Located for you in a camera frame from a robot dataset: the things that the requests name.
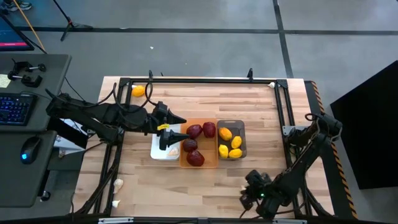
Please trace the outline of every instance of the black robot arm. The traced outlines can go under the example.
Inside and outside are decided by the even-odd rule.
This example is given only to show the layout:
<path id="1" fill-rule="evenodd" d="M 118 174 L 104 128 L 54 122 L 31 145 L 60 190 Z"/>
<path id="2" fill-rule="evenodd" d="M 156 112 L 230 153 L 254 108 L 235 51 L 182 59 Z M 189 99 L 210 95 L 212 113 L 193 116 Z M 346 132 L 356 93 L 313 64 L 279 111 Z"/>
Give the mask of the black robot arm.
<path id="1" fill-rule="evenodd" d="M 46 112 L 53 118 L 71 119 L 88 129 L 95 131 L 98 137 L 106 143 L 117 143 L 123 131 L 156 134 L 160 136 L 160 149 L 165 150 L 176 142 L 189 137 L 187 134 L 175 133 L 159 128 L 162 124 L 182 124 L 187 121 L 174 115 L 163 102 L 158 102 L 148 113 L 145 108 L 137 105 L 94 104 L 71 98 L 62 93 L 53 95 Z"/>
<path id="2" fill-rule="evenodd" d="M 327 114 L 308 114 L 313 121 L 304 130 L 292 129 L 284 139 L 291 146 L 304 147 L 291 167 L 279 174 L 273 181 L 267 174 L 252 170 L 246 180 L 240 201 L 245 210 L 251 209 L 253 202 L 262 200 L 256 212 L 263 218 L 274 218 L 280 205 L 288 206 L 298 194 L 305 173 L 315 162 L 322 150 L 331 150 L 331 142 L 341 134 L 342 124 Z"/>

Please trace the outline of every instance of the yellow cable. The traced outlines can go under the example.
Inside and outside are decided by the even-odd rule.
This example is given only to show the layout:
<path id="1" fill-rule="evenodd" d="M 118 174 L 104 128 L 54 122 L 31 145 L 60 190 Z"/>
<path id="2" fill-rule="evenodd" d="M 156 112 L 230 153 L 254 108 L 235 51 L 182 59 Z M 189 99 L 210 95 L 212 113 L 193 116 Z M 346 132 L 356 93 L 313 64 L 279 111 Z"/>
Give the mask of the yellow cable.
<path id="1" fill-rule="evenodd" d="M 22 9 L 20 9 L 20 7 L 19 7 L 17 1 L 14 0 L 14 3 L 15 3 L 15 5 L 18 7 L 18 9 L 19 9 L 19 11 L 21 12 L 21 14 L 24 16 L 25 21 L 26 21 L 27 24 L 29 25 L 29 27 L 30 27 L 30 29 L 32 30 L 32 32 L 35 34 L 36 39 L 39 41 L 40 46 L 43 48 L 43 50 L 45 50 L 45 49 L 44 49 L 44 46 L 43 46 L 43 44 L 42 44 L 42 41 L 40 40 L 39 36 L 36 34 L 36 31 L 33 29 L 32 25 L 31 25 L 30 22 L 29 22 L 29 20 L 26 18 L 24 12 L 22 12 Z"/>

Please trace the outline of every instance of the wooden table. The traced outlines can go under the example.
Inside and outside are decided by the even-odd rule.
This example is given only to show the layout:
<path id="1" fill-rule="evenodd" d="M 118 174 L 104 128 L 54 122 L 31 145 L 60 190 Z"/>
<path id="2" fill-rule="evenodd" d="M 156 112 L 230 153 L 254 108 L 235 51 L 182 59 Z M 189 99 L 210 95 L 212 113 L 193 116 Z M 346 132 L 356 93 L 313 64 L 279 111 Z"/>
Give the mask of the wooden table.
<path id="1" fill-rule="evenodd" d="M 104 77 L 99 100 L 112 90 L 114 82 L 119 83 L 119 79 Z M 287 81 L 295 123 L 297 126 L 309 125 L 304 118 L 310 112 L 304 82 L 302 79 Z M 282 90 L 280 94 L 285 122 L 289 123 Z M 151 100 L 163 101 L 174 114 L 185 119 L 243 120 L 248 156 L 240 161 L 220 160 L 217 169 L 181 169 L 178 161 L 156 161 L 150 157 L 151 135 L 126 133 L 118 173 L 124 185 L 114 197 L 121 202 L 118 208 L 112 209 L 112 216 L 238 218 L 243 211 L 239 191 L 246 183 L 244 176 L 257 169 L 274 178 L 286 168 L 275 93 L 267 85 L 155 83 Z M 131 103 L 140 105 L 143 101 L 144 97 L 133 97 Z M 148 104 L 146 108 L 152 111 L 153 106 Z M 88 147 L 96 143 L 98 139 L 93 137 Z M 98 185 L 104 152 L 105 145 L 102 145 L 85 154 L 73 200 L 76 209 Z M 320 158 L 311 166 L 306 178 L 308 188 L 325 210 L 333 214 Z M 105 189 L 101 211 L 107 192 Z M 279 211 L 290 209 L 291 205 L 280 207 Z M 244 217 L 256 215 L 254 207 Z M 288 213 L 277 217 L 293 216 Z"/>

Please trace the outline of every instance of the keyboard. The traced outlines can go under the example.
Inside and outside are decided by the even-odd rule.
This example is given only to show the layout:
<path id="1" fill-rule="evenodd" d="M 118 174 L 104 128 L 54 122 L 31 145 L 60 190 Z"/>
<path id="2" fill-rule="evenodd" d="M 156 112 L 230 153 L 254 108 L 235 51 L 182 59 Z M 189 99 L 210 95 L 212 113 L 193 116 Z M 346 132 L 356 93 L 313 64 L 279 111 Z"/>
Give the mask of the keyboard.
<path id="1" fill-rule="evenodd" d="M 36 98 L 32 94 L 0 93 L 0 125 L 26 126 Z"/>

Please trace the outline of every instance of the concrete floor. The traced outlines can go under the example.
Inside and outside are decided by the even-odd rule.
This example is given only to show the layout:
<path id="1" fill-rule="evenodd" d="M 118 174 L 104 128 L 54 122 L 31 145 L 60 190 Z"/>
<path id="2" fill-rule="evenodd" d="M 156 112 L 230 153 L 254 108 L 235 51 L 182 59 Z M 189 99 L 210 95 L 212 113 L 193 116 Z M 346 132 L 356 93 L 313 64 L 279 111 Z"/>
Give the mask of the concrete floor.
<path id="1" fill-rule="evenodd" d="M 34 8 L 26 14 L 33 26 L 65 25 L 51 0 L 32 2 Z M 273 0 L 59 3 L 75 22 L 95 28 L 282 28 L 275 19 Z M 151 69 L 168 76 L 245 77 L 252 67 L 255 77 L 287 77 L 290 61 L 294 78 L 317 82 L 324 105 L 329 105 L 398 59 L 396 0 L 279 0 L 278 4 L 285 30 L 311 30 L 313 35 L 102 32 L 70 33 L 60 42 L 62 33 L 38 34 L 48 53 L 72 55 L 68 79 L 89 101 L 97 100 L 106 75 L 147 75 Z M 19 13 L 9 18 L 16 26 L 26 26 Z M 326 35 L 328 30 L 342 32 Z M 352 30 L 358 33 L 344 35 Z M 365 35 L 375 30 L 395 33 Z M 31 32 L 26 35 L 35 40 Z M 85 88 L 87 82 L 94 88 Z M 68 86 L 63 91 L 74 95 Z M 359 219 L 398 223 L 398 188 L 359 190 L 341 144 L 338 151 Z M 76 177 L 76 173 L 54 174 L 47 184 L 53 189 L 52 200 L 24 210 L 0 208 L 0 219 L 68 213 Z"/>

